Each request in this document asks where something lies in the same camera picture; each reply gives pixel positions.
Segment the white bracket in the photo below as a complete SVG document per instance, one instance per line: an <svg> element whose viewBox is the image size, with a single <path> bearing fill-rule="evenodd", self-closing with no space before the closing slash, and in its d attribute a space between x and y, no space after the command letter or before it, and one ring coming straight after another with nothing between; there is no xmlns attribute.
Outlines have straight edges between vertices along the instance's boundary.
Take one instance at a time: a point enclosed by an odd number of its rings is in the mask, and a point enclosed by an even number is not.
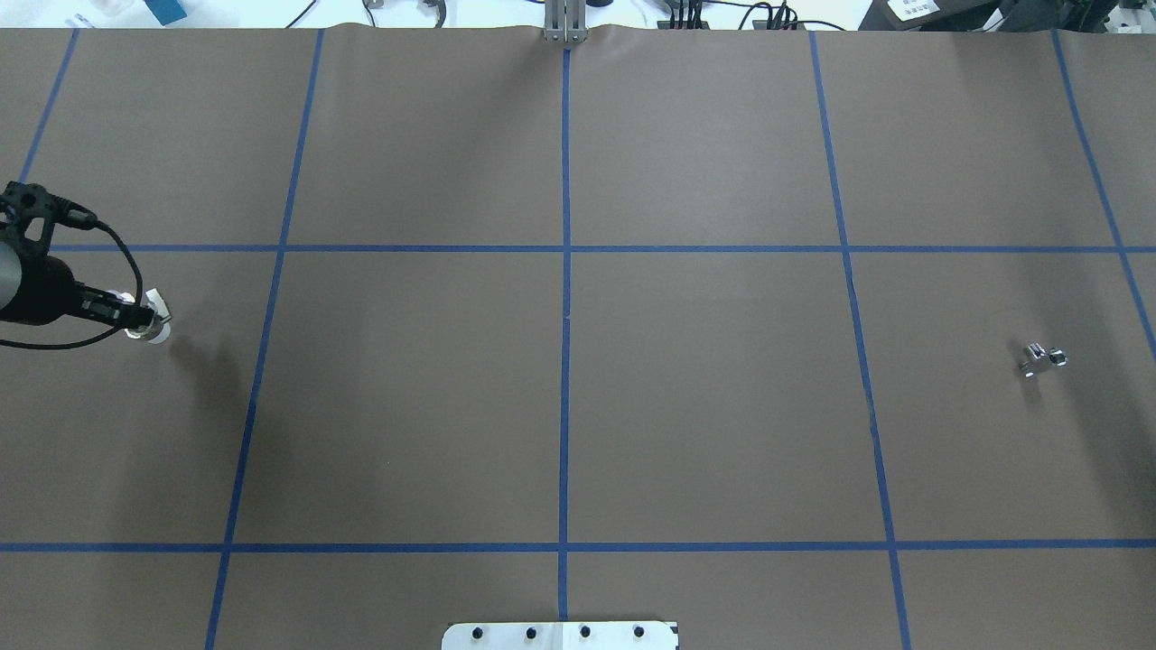
<svg viewBox="0 0 1156 650"><path fill-rule="evenodd" d="M659 621L458 623L442 650L679 650L679 625Z"/></svg>
<svg viewBox="0 0 1156 650"><path fill-rule="evenodd" d="M546 0L543 6L547 40L568 45L586 40L586 0Z"/></svg>

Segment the blue grid line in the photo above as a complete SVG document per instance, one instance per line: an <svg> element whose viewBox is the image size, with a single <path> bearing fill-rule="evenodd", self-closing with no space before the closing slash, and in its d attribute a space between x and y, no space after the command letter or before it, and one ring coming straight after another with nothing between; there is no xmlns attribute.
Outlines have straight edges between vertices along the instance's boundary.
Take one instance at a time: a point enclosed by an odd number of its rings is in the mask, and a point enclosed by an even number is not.
<svg viewBox="0 0 1156 650"><path fill-rule="evenodd" d="M277 252L277 244L133 244L133 252L213 253ZM838 244L287 244L289 253L840 253ZM883 245L850 244L852 253L956 253L956 254L1117 254L1119 246L986 246L986 245ZM112 244L58 244L54 252L119 253ZM1128 253L1156 253L1156 246L1124 246Z"/></svg>
<svg viewBox="0 0 1156 650"><path fill-rule="evenodd" d="M68 72L68 64L72 62L73 52L76 51L76 42L80 39L80 30L73 29L72 38L68 39L68 47L65 49L65 58L60 61L60 69L57 71L57 80L52 83L52 91L49 93L49 101L44 104L44 112L40 113L40 121L36 125L36 134L32 135L32 145L28 148L28 157L24 158L24 167L20 170L20 182L28 183L28 175L32 171L32 161L36 160L36 152L40 148L40 139L44 138L44 130L49 126L49 117L57 105L57 96L60 95L60 87L65 83L65 73Z"/></svg>
<svg viewBox="0 0 1156 650"><path fill-rule="evenodd" d="M1070 539L932 539L875 541L571 541L569 553L837 553L891 551L1033 551L1153 548L1156 538L1070 538ZM557 553L555 542L254 542L254 544L172 544L172 542L0 542L0 553L223 553L230 554L449 554L449 553Z"/></svg>
<svg viewBox="0 0 1156 650"><path fill-rule="evenodd" d="M289 227L292 223L292 209L297 200L297 179L301 175L301 163L305 155L305 139L309 135L309 118L313 110L313 93L317 89L317 73L321 66L321 49L325 44L325 31L317 30L317 43L313 46L313 65L309 74L309 88L305 91L305 108L302 111L301 130L297 133L297 150L294 154L292 172L289 177L289 192L286 197L286 212L281 221L281 239L277 242L277 257L273 265L273 280L269 285L269 300L265 308L265 324L261 327L261 342L257 352L257 368L253 370L253 385L249 393L249 411L245 415L245 430L240 440L240 453L237 458L237 474L234 478L232 496L229 502L229 517L224 531L224 549L221 552L221 563L217 567L216 588L213 592L213 608L209 614L208 629L205 634L205 649L213 650L216 643L217 622L221 619L221 605L224 599L224 585L229 578L230 546L237 531L237 512L240 508L240 495L245 486L245 468L249 464L249 449L253 440L253 424L257 420L257 400L261 392L261 381L265 375L265 359L269 349L269 333L273 330L273 316L277 305L277 291L281 287L281 271L284 266L286 246L289 243Z"/></svg>
<svg viewBox="0 0 1156 650"><path fill-rule="evenodd" d="M562 377L558 382L558 620L570 618L570 49L562 51Z"/></svg>
<svg viewBox="0 0 1156 650"><path fill-rule="evenodd" d="M815 71L815 91L818 97L818 116L823 124L823 146L827 149L827 171L831 180L831 199L835 202L835 221L839 228L839 244L843 248L843 273L847 282L847 300L851 305L851 323L855 332L855 348L859 353L859 376L867 398L867 414L870 421L872 445L875 452L875 479L879 483L879 501L883 510L883 531L889 545L891 563L891 588L895 591L895 610L899 622L899 640L904 650L911 650L911 630L907 625L906 597L903 592L903 576L899 571L899 553L895 546L895 524L891 519L891 497L887 487L887 470L883 465L883 445L879 436L879 420L875 416L875 394L870 385L870 368L867 364L867 347L864 342L862 319L859 316L859 296L855 294L854 273L851 267L851 246L847 241L847 224L843 215L843 195L839 192L839 175L835 164L835 146L831 141L831 123L827 112L827 95L823 91L823 72L818 59L818 42L815 32L808 32L812 67Z"/></svg>
<svg viewBox="0 0 1156 650"><path fill-rule="evenodd" d="M1140 324L1144 328L1144 337L1148 339L1148 352L1156 361L1156 335L1153 334L1151 322L1148 320L1148 311L1144 309L1144 301L1140 296L1140 287L1136 278L1132 273L1132 264L1128 261L1128 253L1124 248L1124 238L1120 237L1120 228L1116 223L1116 214L1112 212L1112 204L1107 199L1107 190L1104 187L1104 179L1099 175L1099 165L1096 164L1096 156L1091 152L1091 142L1084 131L1083 119L1080 117L1080 106L1076 105L1076 95L1072 89L1072 77L1068 76L1068 64L1064 58L1064 46L1060 44L1059 30L1052 30L1052 46L1055 49L1055 60L1060 66L1060 77L1064 80L1064 91L1068 96L1068 108L1072 109L1072 119L1076 126L1076 134L1080 135L1080 145L1083 147L1084 157L1088 158L1088 169L1091 171L1092 182L1096 183L1096 193L1099 194L1099 202L1104 207L1104 217L1107 219L1107 228L1112 231L1112 241L1116 242L1116 250L1120 254L1120 266L1124 267L1124 276L1128 280L1128 289L1132 290L1132 301L1136 304L1136 312L1140 315Z"/></svg>

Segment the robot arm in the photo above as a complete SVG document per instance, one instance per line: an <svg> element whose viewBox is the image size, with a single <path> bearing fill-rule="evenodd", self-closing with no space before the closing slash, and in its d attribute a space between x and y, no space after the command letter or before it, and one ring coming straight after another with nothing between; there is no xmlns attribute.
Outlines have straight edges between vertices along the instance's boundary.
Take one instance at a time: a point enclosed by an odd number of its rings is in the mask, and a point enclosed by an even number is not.
<svg viewBox="0 0 1156 650"><path fill-rule="evenodd" d="M28 237L29 227L40 220L39 238ZM117 243L136 279L136 297L88 287L77 282L60 259L49 256L57 226L101 230ZM154 344L169 335L168 306L153 289L143 294L140 268L125 243L92 210L50 194L39 185L9 183L0 194L0 322L47 325L72 316L108 325L103 334L62 345L20 344L0 340L0 346L22 349L74 349L104 340L125 330L133 339Z"/></svg>

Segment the blue object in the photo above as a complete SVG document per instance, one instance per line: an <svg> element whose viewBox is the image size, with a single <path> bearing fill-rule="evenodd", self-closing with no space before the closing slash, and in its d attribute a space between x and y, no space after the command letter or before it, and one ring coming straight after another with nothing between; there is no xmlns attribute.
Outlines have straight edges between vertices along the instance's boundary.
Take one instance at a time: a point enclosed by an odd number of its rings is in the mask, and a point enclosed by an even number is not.
<svg viewBox="0 0 1156 650"><path fill-rule="evenodd" d="M161 24L175 23L188 16L179 0L144 0L144 5Z"/></svg>

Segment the vertical blue line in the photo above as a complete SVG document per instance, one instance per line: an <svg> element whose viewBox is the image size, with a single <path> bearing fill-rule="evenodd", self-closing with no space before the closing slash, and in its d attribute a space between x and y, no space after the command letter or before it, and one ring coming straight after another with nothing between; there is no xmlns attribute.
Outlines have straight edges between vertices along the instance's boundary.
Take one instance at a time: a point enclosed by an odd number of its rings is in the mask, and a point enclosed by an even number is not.
<svg viewBox="0 0 1156 650"><path fill-rule="evenodd" d="M44 138L44 130L49 126L52 108L57 105L57 96L60 95L60 87L65 83L65 73L68 72L68 64L72 62L72 56L76 51L76 40L79 39L80 30L74 29L72 38L68 39L68 47L65 49L65 58L60 61L60 69L57 71L57 80L52 83L52 91L49 93L49 102L44 105L44 112L40 113L40 123L36 125L32 145L28 148L28 157L24 158L24 168L20 170L21 183L28 183L28 175L32 172L32 161L36 160L36 152L40 148L40 138Z"/></svg>
<svg viewBox="0 0 1156 650"><path fill-rule="evenodd" d="M313 93L317 89L317 72L321 65L321 46L325 44L325 31L317 31L317 43L313 46L313 65L309 74L309 89L305 91L305 108L302 112L301 130L297 133L297 150L294 154L292 172L289 177L289 192L286 197L286 212L281 220L281 238L277 242L277 257L273 264L273 280L269 285L269 297L265 305L265 325L261 327L261 342L257 350L257 368L253 371L253 385L249 393L249 411L245 414L245 430L240 440L240 453L237 458L237 474L232 481L232 496L229 501L229 518L225 522L224 551L217 567L217 582L213 592L213 610L209 613L208 630L205 634L205 649L213 650L216 644L217 622L221 620L221 605L224 600L224 585L229 578L229 560L232 555L232 538L237 531L237 511L240 508L240 494L245 486L245 468L249 465L249 449L253 440L253 424L257 421L257 400L261 392L261 381L265 376L265 359L269 349L269 333L273 330L273 316L276 311L277 291L281 288L281 269L284 266L286 248L289 243L289 227L292 222L292 208L297 200L297 178L301 175L301 162L305 155L305 139L309 135L309 118L313 111Z"/></svg>
<svg viewBox="0 0 1156 650"><path fill-rule="evenodd" d="M823 91L823 72L818 61L818 42L815 32L809 32L812 67L815 69L815 91L818 96L818 116L823 123L823 145L827 148L827 172L831 180L831 198L835 201L835 221L839 228L839 246L843 249L843 274L847 283L847 300L851 304L851 323L855 333L855 349L859 354L859 377L867 397L867 414L870 421L872 446L875 452L875 481L879 485L879 502L883 510L883 531L889 546L891 563L891 588L895 591L895 611L899 620L899 640L904 650L911 650L911 631L907 625L907 604L903 593L903 576L899 571L899 553L895 544L895 524L891 519L891 497L887 487L887 470L883 465L883 445L879 437L879 420L875 416L875 393L870 385L870 368L867 364L867 346L864 344L862 319L859 315L859 295L855 293L854 274L851 266L851 246L847 224L843 216L843 195L839 192L839 175L835 165L835 146L831 142L831 123L827 113L827 95Z"/></svg>
<svg viewBox="0 0 1156 650"><path fill-rule="evenodd" d="M562 51L562 381L558 426L558 620L570 618L570 49Z"/></svg>
<svg viewBox="0 0 1156 650"><path fill-rule="evenodd" d="M1136 278L1132 273L1132 263L1128 261L1128 253L1124 249L1124 238L1120 236L1120 228L1116 223L1112 204L1107 200L1107 190L1104 189L1104 179L1099 175L1099 165L1096 164L1096 156L1091 153L1091 142L1088 141L1083 119L1080 118L1080 108L1076 105L1076 95L1072 90L1072 77L1068 76L1068 64L1064 59L1064 46L1060 44L1059 30L1052 30L1052 46L1055 49L1055 60L1060 65L1060 77L1064 80L1064 91L1068 96L1068 108L1072 109L1072 119L1076 125L1076 134L1080 135L1080 145L1083 147L1084 157L1088 158L1088 169L1091 170L1091 179L1096 184L1096 193L1099 194L1099 205L1104 208L1107 228L1112 231L1112 241L1116 242L1116 249L1120 254L1124 276L1128 280L1128 289L1132 290L1132 301L1136 304L1136 311L1140 313L1140 325L1143 326L1144 337L1148 338L1148 352L1151 353L1153 360L1156 360L1156 335L1153 335L1151 322L1148 319L1144 301L1140 296L1140 287L1136 285Z"/></svg>

